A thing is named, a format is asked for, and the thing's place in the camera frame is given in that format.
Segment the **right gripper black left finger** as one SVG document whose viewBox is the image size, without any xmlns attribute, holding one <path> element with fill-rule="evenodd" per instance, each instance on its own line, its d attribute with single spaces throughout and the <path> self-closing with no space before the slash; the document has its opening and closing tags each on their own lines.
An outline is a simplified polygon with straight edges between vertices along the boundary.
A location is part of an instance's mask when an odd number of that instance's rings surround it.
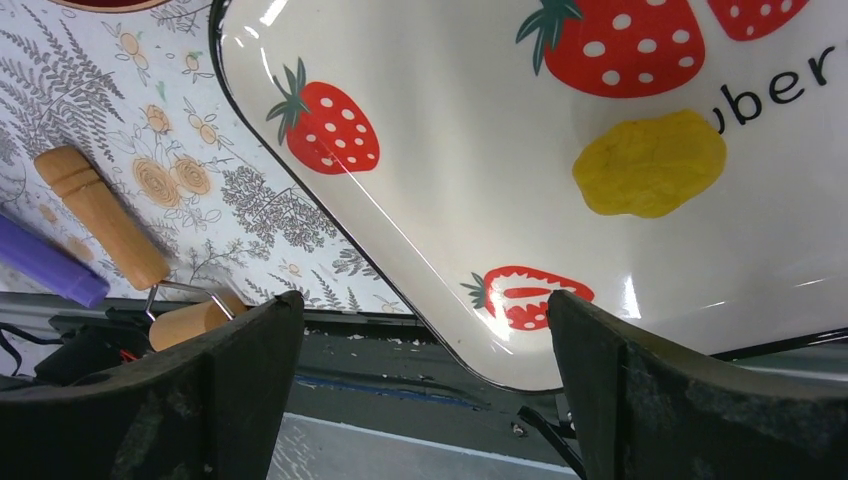
<svg viewBox="0 0 848 480">
<path fill-rule="evenodd" d="M 68 386 L 1 395 L 5 479 L 262 479 L 304 331 L 296 291 Z"/>
</svg>

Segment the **wooden dough roller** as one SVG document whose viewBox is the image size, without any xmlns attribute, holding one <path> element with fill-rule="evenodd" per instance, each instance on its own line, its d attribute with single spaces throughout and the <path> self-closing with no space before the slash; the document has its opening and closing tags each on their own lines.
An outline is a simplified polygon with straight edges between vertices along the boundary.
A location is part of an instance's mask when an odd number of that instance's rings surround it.
<svg viewBox="0 0 848 480">
<path fill-rule="evenodd" d="M 150 320 L 148 336 L 153 350 L 162 351 L 205 334 L 248 310 L 231 290 L 209 290 L 170 281 L 171 267 L 165 256 L 75 148 L 48 150 L 35 157 L 34 167 L 93 234 L 124 278 L 137 290 L 148 293 L 144 313 Z M 157 315 L 153 304 L 161 289 L 203 295 L 207 300 Z"/>
</svg>

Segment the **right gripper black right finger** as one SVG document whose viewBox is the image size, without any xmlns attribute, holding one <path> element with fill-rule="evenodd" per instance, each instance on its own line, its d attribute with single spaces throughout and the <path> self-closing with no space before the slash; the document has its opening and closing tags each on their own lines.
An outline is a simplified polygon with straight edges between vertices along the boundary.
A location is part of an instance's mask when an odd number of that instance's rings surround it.
<svg viewBox="0 0 848 480">
<path fill-rule="evenodd" d="M 557 290 L 548 323 L 592 479 L 843 479 L 847 388 L 698 353 Z"/>
</svg>

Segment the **white strawberry tray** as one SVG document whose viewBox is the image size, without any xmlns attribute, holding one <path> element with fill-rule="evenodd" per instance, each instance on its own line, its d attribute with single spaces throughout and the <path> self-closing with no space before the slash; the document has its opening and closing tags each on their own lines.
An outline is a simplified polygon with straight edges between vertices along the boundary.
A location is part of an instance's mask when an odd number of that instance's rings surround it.
<svg viewBox="0 0 848 480">
<path fill-rule="evenodd" d="M 247 128 L 495 385 L 561 386 L 556 290 L 708 354 L 847 325 L 843 1 L 216 1 L 210 44 Z M 589 209 L 584 148 L 684 109 L 717 181 Z"/>
</svg>

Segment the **yellow dough piece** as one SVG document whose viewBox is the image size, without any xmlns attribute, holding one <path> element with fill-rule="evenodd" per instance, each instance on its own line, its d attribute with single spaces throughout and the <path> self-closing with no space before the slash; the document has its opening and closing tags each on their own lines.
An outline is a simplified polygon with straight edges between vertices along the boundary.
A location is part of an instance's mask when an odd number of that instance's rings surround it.
<svg viewBox="0 0 848 480">
<path fill-rule="evenodd" d="M 713 185 L 726 159 L 718 131 L 684 109 L 615 125 L 584 148 L 572 175 L 595 213 L 653 219 Z"/>
</svg>

